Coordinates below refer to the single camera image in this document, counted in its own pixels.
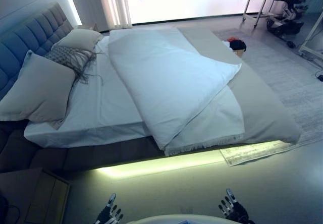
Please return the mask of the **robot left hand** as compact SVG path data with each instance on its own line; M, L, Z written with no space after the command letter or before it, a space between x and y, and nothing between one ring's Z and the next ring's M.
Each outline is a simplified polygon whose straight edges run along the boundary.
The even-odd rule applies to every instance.
M116 197L117 197L116 193L113 193L110 196L106 206L104 207L104 209L97 216L97 219L94 222L95 224L99 224L99 223L104 223L104 224L119 223L122 220L122 218L124 216L121 213L122 210L120 208L118 208L117 205L114 204L114 201L115 201Z

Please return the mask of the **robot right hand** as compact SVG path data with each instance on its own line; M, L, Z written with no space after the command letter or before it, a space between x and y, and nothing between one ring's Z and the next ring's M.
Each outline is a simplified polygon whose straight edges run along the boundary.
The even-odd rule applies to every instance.
M218 208L224 217L239 223L255 223L249 218L249 214L244 206L236 199L230 188L226 189L226 196L221 200Z

